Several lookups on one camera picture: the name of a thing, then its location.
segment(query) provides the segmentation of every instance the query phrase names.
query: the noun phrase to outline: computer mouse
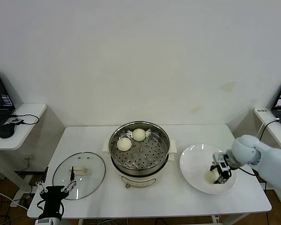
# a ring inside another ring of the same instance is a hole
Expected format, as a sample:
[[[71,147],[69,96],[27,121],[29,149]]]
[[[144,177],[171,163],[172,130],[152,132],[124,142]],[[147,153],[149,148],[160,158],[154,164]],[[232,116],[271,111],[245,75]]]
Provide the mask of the computer mouse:
[[[7,123],[0,127],[0,138],[11,137],[15,132],[15,123]]]

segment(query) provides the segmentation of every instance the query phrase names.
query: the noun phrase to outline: steamed bun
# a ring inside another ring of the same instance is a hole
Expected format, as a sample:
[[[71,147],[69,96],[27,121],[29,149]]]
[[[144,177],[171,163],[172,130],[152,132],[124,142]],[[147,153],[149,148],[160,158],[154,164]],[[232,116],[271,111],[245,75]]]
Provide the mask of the steamed bun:
[[[128,151],[132,146],[132,143],[129,138],[122,137],[117,142],[117,148],[120,151]]]
[[[213,171],[207,171],[205,173],[205,180],[209,183],[209,184],[214,184],[214,182],[219,178],[219,173],[217,172],[216,169],[214,169]]]
[[[143,141],[146,138],[146,132],[143,129],[135,129],[132,132],[132,138],[138,142]]]

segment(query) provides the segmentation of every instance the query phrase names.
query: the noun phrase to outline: white table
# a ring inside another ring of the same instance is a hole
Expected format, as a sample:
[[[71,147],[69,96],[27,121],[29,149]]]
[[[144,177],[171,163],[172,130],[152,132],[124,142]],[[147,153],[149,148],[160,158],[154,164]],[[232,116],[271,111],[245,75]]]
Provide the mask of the white table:
[[[68,127],[49,163],[46,185],[52,185],[58,165],[72,154],[91,151],[100,155],[106,165],[101,186],[78,201],[63,200],[63,218],[148,218],[186,217],[234,214],[225,224],[233,224],[249,213],[271,210],[256,177],[237,171],[237,182],[225,195],[208,195],[193,188],[183,178],[179,168],[182,151],[189,145],[209,143],[223,150],[231,147],[234,137],[226,125],[166,125],[162,126],[170,139],[176,140],[177,155],[163,168],[162,177],[148,187],[125,188],[111,159],[102,152],[106,138],[117,127]],[[28,216],[37,218],[42,211],[36,207],[41,200],[37,191]]]
[[[258,119],[260,119],[261,123],[264,123],[269,119],[277,118],[274,114],[272,114],[271,110],[266,108],[255,108],[254,113]],[[267,127],[267,130],[281,147],[281,123],[272,123]]]
[[[46,110],[46,104],[19,104],[15,105],[15,107],[16,110],[13,113],[16,113],[17,115],[32,114],[39,118]],[[32,116],[24,116],[20,118],[23,119],[26,123],[34,123],[37,121],[37,119]],[[16,126],[14,135],[6,139],[0,138],[0,150],[13,151],[20,148],[33,127],[34,125],[25,124]],[[29,181],[31,180],[32,176],[26,176],[23,180],[14,172],[11,165],[0,157],[0,177],[3,178],[4,176],[20,188],[14,196],[14,199],[20,199],[24,193],[29,193],[31,191]]]
[[[258,117],[258,119],[261,121],[261,123],[269,123],[270,119],[275,119],[276,116],[271,112],[271,110],[266,108],[255,108],[254,113]],[[281,123],[275,122],[267,126],[267,130],[270,133],[270,135],[274,138],[274,140],[279,144],[281,147]],[[268,184],[266,187],[267,190],[273,190],[275,194],[277,195],[279,201],[281,202],[281,191],[272,186],[271,184]]]

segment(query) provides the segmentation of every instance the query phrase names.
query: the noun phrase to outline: robotic arm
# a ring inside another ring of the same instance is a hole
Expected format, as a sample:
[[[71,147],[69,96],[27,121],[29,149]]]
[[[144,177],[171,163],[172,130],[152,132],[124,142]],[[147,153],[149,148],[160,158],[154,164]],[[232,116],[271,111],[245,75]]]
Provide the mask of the robotic arm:
[[[281,149],[272,148],[251,135],[237,138],[226,153],[213,154],[210,170],[216,168],[220,175],[215,184],[225,183],[231,177],[231,170],[245,164],[259,172],[262,179],[281,190]]]

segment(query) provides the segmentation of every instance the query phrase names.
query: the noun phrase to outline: glass lid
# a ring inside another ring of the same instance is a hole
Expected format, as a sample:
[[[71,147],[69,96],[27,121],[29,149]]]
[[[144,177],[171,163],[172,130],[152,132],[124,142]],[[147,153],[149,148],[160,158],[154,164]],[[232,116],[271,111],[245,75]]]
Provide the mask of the glass lid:
[[[96,191],[105,175],[102,158],[92,152],[81,152],[70,156],[57,167],[52,179],[53,185],[67,186],[70,182],[72,166],[76,186],[66,199],[82,199]]]

